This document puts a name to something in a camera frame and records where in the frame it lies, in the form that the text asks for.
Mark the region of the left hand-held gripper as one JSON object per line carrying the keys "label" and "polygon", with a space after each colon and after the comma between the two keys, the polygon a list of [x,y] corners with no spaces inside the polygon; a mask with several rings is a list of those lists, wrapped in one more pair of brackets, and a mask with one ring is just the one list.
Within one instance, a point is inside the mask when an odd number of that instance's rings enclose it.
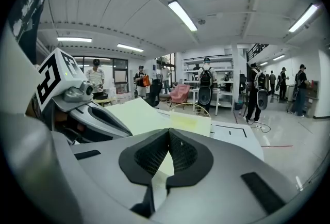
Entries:
{"label": "left hand-held gripper", "polygon": [[40,111],[49,103],[55,103],[61,111],[69,112],[71,118],[85,127],[78,132],[84,142],[110,141],[133,135],[113,113],[91,102],[93,85],[68,53],[56,48],[38,72],[41,81],[36,88],[36,97]]}

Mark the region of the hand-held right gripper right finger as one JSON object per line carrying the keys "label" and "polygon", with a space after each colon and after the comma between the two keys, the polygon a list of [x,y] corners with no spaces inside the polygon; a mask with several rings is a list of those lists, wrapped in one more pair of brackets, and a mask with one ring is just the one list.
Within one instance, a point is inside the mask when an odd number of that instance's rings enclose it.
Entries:
{"label": "hand-held right gripper right finger", "polygon": [[169,129],[174,175],[155,218],[264,218],[298,194],[279,171],[237,145]]}

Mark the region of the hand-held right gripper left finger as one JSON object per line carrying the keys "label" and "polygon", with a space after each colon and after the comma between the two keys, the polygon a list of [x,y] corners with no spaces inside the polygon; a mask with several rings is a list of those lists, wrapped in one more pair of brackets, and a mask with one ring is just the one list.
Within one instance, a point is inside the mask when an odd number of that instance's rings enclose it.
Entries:
{"label": "hand-held right gripper left finger", "polygon": [[71,149],[85,173],[111,198],[150,218],[155,212],[152,178],[168,153],[169,130],[85,143]]}

